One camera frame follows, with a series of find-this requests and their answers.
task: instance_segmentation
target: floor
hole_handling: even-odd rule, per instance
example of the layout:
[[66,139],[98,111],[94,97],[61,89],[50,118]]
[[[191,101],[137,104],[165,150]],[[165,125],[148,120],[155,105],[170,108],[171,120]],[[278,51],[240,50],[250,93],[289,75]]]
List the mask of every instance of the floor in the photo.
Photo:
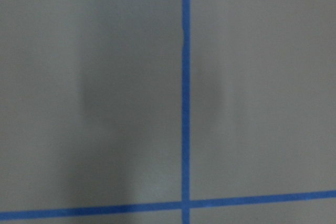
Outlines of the floor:
[[334,2],[0,0],[0,221],[334,223]]

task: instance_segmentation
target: blue tape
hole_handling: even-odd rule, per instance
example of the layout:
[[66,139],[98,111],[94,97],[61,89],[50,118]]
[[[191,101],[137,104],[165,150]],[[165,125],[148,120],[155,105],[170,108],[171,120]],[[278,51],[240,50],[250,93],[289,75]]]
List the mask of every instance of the blue tape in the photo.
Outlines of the blue tape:
[[83,208],[33,210],[33,211],[13,211],[13,212],[0,212],[0,221],[122,214],[127,212],[148,212],[148,211],[176,210],[176,209],[181,209],[181,202],[162,202],[162,203],[149,203],[149,204],[132,204],[132,205],[119,205],[119,206],[83,207]]
[[326,198],[336,198],[336,190],[314,191],[311,193],[297,193],[297,194],[193,200],[190,203],[190,207],[191,208],[224,207],[224,206],[277,203],[277,202],[326,199]]
[[190,223],[190,0],[182,0],[182,223]]

